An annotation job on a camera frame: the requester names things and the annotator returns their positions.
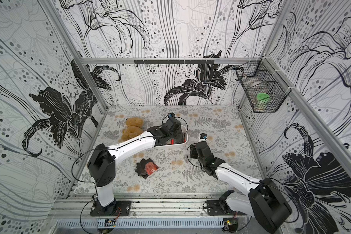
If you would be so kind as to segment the pink label black tea bag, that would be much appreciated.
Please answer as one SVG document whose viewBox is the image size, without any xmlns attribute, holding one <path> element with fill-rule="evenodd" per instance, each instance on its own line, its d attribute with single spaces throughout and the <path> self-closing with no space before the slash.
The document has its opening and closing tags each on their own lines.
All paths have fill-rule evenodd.
<svg viewBox="0 0 351 234">
<path fill-rule="evenodd" d="M 153 163 L 153 162 L 149 162 L 145 165 L 145 171 L 147 173 L 147 175 L 152 175 L 155 171 L 157 171 L 159 169 L 159 167 Z"/>
</svg>

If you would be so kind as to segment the orange label black tea bag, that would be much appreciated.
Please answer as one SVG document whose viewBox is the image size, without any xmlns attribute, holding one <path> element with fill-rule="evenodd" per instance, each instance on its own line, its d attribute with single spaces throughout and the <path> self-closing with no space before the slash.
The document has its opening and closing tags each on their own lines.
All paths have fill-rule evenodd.
<svg viewBox="0 0 351 234">
<path fill-rule="evenodd" d="M 137 173 L 138 176 L 143 177 L 144 179 L 147 179 L 149 175 L 147 175 L 145 171 L 145 165 L 149 162 L 153 162 L 151 159 L 142 159 L 139 163 L 137 163 L 137 167 L 135 169 L 135 172 Z"/>
</svg>

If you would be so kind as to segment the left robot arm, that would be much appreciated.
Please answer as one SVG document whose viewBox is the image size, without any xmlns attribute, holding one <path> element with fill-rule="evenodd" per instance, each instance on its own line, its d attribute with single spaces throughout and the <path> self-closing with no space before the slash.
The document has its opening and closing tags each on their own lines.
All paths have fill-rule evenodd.
<svg viewBox="0 0 351 234">
<path fill-rule="evenodd" d="M 115 202 L 112 181 L 116 166 L 127 158 L 151 148 L 174 149 L 188 141 L 188 125 L 182 125 L 177 117 L 169 117 L 160 126 L 148 128 L 140 135 L 123 143 L 97 146 L 87 163 L 97 190 L 97 202 L 105 208 Z"/>
</svg>

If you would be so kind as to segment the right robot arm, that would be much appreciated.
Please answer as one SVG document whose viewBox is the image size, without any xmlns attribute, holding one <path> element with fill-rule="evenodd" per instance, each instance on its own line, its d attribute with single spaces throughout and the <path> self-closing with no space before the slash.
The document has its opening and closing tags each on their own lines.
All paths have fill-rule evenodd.
<svg viewBox="0 0 351 234">
<path fill-rule="evenodd" d="M 234 169 L 215 157 L 207 142 L 191 144 L 186 156 L 188 160 L 197 160 L 197 168 L 207 175 L 233 186 L 218 200 L 206 202 L 210 216 L 246 214 L 255 218 L 265 231 L 274 234 L 292 214 L 285 194 L 271 179 L 260 180 Z"/>
</svg>

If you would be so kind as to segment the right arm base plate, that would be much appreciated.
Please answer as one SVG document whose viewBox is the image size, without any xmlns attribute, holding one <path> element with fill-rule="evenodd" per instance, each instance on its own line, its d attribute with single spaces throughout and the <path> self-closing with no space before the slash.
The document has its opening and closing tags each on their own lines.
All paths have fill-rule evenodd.
<svg viewBox="0 0 351 234">
<path fill-rule="evenodd" d="M 226 200 L 207 200 L 205 208 L 209 216 L 218 215 L 235 215 L 236 212 L 231 210 Z"/>
</svg>

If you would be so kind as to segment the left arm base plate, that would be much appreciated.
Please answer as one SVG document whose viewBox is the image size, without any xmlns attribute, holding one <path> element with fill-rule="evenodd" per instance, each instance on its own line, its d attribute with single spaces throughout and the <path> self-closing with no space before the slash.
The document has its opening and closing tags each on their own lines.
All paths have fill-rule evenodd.
<svg viewBox="0 0 351 234">
<path fill-rule="evenodd" d="M 128 216 L 131 208 L 130 200 L 114 200 L 111 204 L 103 207 L 100 202 L 94 201 L 90 216 Z"/>
</svg>

